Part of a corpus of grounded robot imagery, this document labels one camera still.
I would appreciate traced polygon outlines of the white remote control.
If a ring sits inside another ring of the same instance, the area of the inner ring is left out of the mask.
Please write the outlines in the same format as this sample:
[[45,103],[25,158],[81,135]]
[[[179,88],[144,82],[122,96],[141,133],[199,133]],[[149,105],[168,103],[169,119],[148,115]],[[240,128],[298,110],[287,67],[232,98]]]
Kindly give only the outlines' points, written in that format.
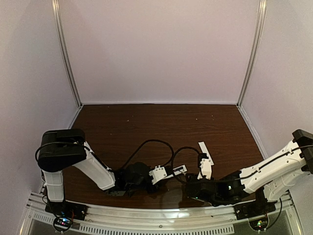
[[181,165],[175,168],[171,168],[171,166],[166,166],[165,167],[166,171],[166,179],[167,178],[172,178],[174,175],[180,175],[180,174],[186,174],[187,168],[185,165]]

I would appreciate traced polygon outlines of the white battery cover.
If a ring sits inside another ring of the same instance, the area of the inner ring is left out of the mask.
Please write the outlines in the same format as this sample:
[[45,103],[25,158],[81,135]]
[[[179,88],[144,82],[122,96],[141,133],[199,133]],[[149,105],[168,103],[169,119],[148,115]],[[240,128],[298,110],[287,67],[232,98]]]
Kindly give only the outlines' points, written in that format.
[[212,160],[212,157],[211,157],[211,155],[210,155],[210,153],[209,153],[209,151],[208,151],[208,148],[207,148],[205,142],[203,142],[203,141],[198,142],[198,145],[199,145],[199,147],[200,147],[202,153],[205,153],[205,154],[207,155],[207,157],[208,157],[208,159],[209,159],[209,161],[210,161],[210,164],[211,164],[211,165],[214,165],[214,162],[213,162],[213,160]]

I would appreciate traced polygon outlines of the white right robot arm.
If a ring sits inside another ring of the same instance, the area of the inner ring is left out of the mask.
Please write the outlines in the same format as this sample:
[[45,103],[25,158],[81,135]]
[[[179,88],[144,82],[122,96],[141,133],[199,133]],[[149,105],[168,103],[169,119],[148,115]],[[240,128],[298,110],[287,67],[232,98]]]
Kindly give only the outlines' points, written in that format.
[[187,197],[217,207],[235,205],[260,190],[266,202],[276,202],[297,180],[313,172],[313,135],[301,129],[292,135],[293,139],[276,154],[220,180],[212,177],[211,158],[200,153],[199,173],[186,176]]

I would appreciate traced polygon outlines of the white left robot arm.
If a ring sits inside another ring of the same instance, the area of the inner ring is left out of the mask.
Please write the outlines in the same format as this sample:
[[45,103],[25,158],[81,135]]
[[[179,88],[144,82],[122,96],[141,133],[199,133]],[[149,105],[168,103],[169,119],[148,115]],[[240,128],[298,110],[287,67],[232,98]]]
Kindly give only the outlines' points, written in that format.
[[46,131],[35,159],[44,175],[50,202],[64,201],[63,170],[70,166],[82,171],[109,196],[132,196],[138,190],[158,191],[149,166],[137,162],[119,170],[111,169],[96,156],[81,129]]

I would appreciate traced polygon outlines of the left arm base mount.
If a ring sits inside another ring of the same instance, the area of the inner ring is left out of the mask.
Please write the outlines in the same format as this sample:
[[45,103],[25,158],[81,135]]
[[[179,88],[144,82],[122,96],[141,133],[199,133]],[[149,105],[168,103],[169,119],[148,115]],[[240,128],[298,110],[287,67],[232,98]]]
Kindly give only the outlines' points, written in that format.
[[84,221],[88,207],[83,204],[68,202],[51,202],[46,195],[42,197],[45,203],[45,211],[54,215],[53,228],[60,233],[67,232],[74,220]]

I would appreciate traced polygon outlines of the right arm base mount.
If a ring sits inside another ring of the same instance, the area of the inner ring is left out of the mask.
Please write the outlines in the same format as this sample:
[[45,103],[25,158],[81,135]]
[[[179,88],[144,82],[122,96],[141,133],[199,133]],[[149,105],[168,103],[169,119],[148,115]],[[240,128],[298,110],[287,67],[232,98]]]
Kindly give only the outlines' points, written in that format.
[[257,232],[270,228],[268,213],[276,210],[276,201],[269,202],[259,189],[255,193],[255,200],[234,206],[237,220],[248,219],[249,226]]

